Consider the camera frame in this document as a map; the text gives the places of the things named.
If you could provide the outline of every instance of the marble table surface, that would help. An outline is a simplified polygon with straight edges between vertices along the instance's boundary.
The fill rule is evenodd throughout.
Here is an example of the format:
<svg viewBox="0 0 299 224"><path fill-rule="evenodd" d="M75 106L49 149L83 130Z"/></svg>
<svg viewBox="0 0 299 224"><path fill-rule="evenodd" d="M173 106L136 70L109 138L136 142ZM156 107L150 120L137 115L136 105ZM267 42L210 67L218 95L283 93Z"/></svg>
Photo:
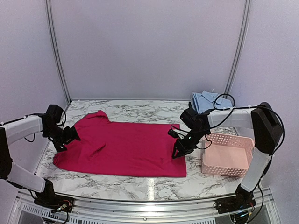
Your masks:
<svg viewBox="0 0 299 224"><path fill-rule="evenodd" d="M179 118L187 107L187 101L73 101L66 112L66 125L73 126L86 114L102 110L111 121L180 123L182 129L188 130ZM218 128L213 131L235 135L231 128ZM55 154L56 151L50 144L36 174L51 180L56 192L75 196L133 201L203 198L233 193L242 180L235 177L202 174L200 150L195 150L185 157L186 178L141 178L72 172L53 165Z"/></svg>

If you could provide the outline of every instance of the folded blue shirt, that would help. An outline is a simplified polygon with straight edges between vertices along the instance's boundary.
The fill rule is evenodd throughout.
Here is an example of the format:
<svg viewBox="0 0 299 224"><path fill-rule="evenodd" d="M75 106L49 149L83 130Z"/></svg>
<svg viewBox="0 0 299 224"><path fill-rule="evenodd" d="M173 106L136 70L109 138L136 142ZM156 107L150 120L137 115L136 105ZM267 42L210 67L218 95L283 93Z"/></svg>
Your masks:
<svg viewBox="0 0 299 224"><path fill-rule="evenodd" d="M191 105L197 113L203 113L209 109L213 109L213 103L219 96L218 93L212 93L203 91L202 93L193 93L193 98L191 99ZM229 108L232 107L232 103L229 99L224 99L219 97L215 104L216 108Z"/></svg>

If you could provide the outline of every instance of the magenta t-shirt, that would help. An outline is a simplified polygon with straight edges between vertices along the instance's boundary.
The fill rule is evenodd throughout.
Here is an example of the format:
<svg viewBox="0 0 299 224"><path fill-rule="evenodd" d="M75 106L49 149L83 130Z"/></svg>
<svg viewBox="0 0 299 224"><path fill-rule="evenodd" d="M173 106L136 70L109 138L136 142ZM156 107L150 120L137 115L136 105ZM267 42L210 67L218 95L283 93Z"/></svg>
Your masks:
<svg viewBox="0 0 299 224"><path fill-rule="evenodd" d="M138 177L186 177L185 157L172 159L175 139L170 125L111 122L103 111L75 125L81 141L57 153L61 169L92 174Z"/></svg>

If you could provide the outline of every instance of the black wire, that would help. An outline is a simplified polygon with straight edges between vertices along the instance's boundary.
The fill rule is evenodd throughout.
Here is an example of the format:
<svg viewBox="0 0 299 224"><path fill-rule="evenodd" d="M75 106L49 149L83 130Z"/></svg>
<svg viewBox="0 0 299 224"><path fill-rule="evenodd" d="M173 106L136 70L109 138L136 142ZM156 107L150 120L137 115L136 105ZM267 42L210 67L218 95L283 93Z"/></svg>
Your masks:
<svg viewBox="0 0 299 224"><path fill-rule="evenodd" d="M206 138L206 140L207 140L208 142L210 142L210 145L208 145L208 146L207 146L207 147L205 147L205 148L198 148L198 147L196 147L197 149L204 150L204 149L207 149L207 148L209 148L209 147L211 146L211 144L212 144L212 141L211 141L211 140L209 140L209 139L206 137L206 135L205 135L205 138Z"/></svg>
<svg viewBox="0 0 299 224"><path fill-rule="evenodd" d="M33 140L28 140L26 137L24 138L26 141L28 142L34 142L34 140L36 139L36 134L33 134Z"/></svg>
<svg viewBox="0 0 299 224"><path fill-rule="evenodd" d="M177 129L177 130L179 130L179 131L182 131L182 132L185 132L185 133L189 133L189 131L185 131L185 130L179 129L178 127L175 127L175 126L173 126L173 125L171 125L170 128L171 128L172 130L173 130L173 128L174 128L174 129Z"/></svg>
<svg viewBox="0 0 299 224"><path fill-rule="evenodd" d="M66 220L61 224L66 224L69 220L69 213L67 211L65 211L65 212L66 212Z"/></svg>
<svg viewBox="0 0 299 224"><path fill-rule="evenodd" d="M63 111L63 113L64 113L64 121L62 121L61 124L60 124L60 125L57 125L57 126L63 126L63 127L64 127L64 125L65 125L65 123L66 123L66 113L65 113L65 110L64 110L64 109L63 109L62 111Z"/></svg>
<svg viewBox="0 0 299 224"><path fill-rule="evenodd" d="M262 210L262 208L263 208L263 203L264 203L263 191L262 191L260 185L258 185L257 187L259 188L259 190L260 190L260 192L261 192L261 194L262 194L262 204L261 204L261 207L260 207L259 211L258 211L258 212L252 217L252 219L249 220L247 223L250 223L255 217L257 217L257 215L261 212L261 210Z"/></svg>
<svg viewBox="0 0 299 224"><path fill-rule="evenodd" d="M215 106L216 101L217 101L220 97L222 97L222 96L229 96L229 97L231 97L232 100L233 100L233 106L235 106L235 98L234 98L232 95L230 95L230 94L223 93L223 94L220 94L219 96L217 96L216 99L214 100L214 103L213 103L213 107L214 107L214 109L216 109L216 110L220 110L220 111L222 110L222 109L218 109L218 108L216 108L216 106Z"/></svg>

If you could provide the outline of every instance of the pink laundry basket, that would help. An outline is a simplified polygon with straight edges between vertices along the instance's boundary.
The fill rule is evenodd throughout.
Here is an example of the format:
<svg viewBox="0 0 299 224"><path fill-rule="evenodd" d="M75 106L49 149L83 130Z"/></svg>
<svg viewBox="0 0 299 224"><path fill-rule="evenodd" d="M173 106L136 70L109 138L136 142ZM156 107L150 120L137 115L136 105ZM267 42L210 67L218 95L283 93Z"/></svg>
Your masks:
<svg viewBox="0 0 299 224"><path fill-rule="evenodd" d="M251 161L254 141L251 138L211 133L212 144L201 154L203 174L245 176Z"/></svg>

